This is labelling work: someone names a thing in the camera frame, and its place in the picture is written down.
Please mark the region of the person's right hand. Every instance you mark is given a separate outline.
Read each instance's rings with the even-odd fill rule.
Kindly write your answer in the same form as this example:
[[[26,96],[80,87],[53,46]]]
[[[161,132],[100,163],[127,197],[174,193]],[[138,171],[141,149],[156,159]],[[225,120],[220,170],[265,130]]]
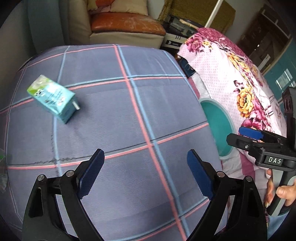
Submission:
[[[272,170],[268,169],[266,172],[267,175],[270,176],[268,182],[267,182],[267,189],[266,189],[266,194],[265,194],[265,199],[264,199],[264,205],[265,207],[269,207],[273,197],[274,197],[274,184],[273,184],[273,175],[272,175]],[[292,186],[280,186],[276,189],[275,191],[276,195],[281,198],[285,199],[285,206],[290,206],[293,204],[296,198],[296,187],[295,187],[295,182]]]

